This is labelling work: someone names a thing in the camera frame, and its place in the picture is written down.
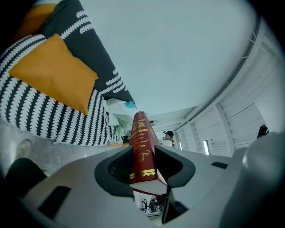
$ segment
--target red book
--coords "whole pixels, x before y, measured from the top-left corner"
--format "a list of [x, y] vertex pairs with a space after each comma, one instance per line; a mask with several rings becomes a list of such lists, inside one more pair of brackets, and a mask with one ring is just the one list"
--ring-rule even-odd
[[153, 154], [155, 145], [160, 143], [143, 111], [134, 115], [129, 145], [134, 147], [134, 167], [130, 175], [130, 183], [157, 180]]

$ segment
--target ceiling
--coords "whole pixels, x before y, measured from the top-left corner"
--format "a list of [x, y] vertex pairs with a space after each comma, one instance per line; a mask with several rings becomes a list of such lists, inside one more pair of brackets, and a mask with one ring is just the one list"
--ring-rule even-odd
[[256, 15], [233, 0], [81, 0], [138, 108], [207, 103], [248, 47]]

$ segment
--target floor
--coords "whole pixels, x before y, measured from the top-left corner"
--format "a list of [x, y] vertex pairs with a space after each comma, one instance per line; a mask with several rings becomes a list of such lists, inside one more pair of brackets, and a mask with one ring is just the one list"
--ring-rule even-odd
[[83, 147], [54, 143], [31, 133], [20, 132], [0, 119], [0, 170], [4, 176], [14, 161], [18, 144], [25, 139], [32, 142], [28, 158], [51, 174], [74, 160], [113, 149], [106, 146]]

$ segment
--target patterned fabric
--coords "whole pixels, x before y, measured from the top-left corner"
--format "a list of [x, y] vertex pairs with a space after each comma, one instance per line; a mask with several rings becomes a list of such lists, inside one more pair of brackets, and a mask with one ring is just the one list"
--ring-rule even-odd
[[104, 98], [133, 101], [79, 0], [57, 4], [41, 33], [47, 38], [59, 34], [73, 56], [97, 73], [94, 87]]
[[94, 89], [88, 115], [57, 102], [8, 74], [26, 54], [46, 40], [42, 34], [27, 36], [0, 57], [0, 117], [17, 128], [55, 142], [97, 146], [122, 141], [108, 126], [102, 95]]

